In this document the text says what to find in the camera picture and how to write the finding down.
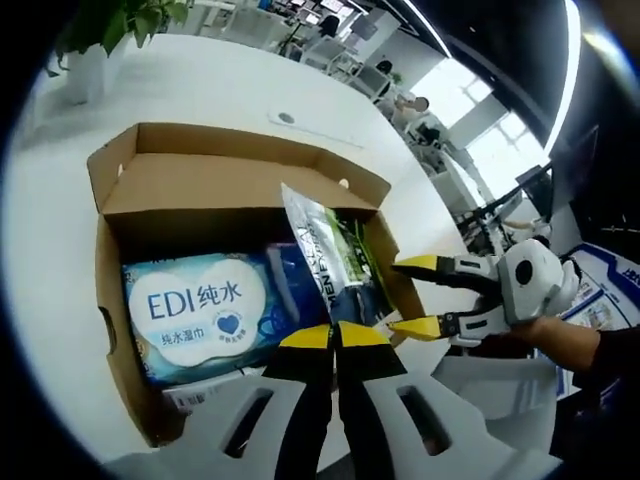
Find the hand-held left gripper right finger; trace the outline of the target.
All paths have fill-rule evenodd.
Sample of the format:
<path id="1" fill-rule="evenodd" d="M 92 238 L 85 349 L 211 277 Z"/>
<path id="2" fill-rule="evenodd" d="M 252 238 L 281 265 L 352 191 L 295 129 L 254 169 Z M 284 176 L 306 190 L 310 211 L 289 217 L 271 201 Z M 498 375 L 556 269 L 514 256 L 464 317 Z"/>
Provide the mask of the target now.
<path id="1" fill-rule="evenodd" d="M 493 437 L 481 412 L 409 372 L 371 327 L 334 327 L 339 413 L 359 479 L 549 479 L 560 460 Z"/>

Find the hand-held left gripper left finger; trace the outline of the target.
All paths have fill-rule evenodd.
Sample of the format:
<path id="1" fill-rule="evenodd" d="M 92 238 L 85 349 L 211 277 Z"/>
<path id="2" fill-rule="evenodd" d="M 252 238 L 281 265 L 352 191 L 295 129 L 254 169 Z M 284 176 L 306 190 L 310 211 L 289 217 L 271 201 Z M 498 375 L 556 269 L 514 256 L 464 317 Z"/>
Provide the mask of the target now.
<path id="1" fill-rule="evenodd" d="M 223 384 L 180 438 L 105 464 L 111 479 L 312 479 L 332 414 L 332 328 L 281 342 L 261 375 Z"/>

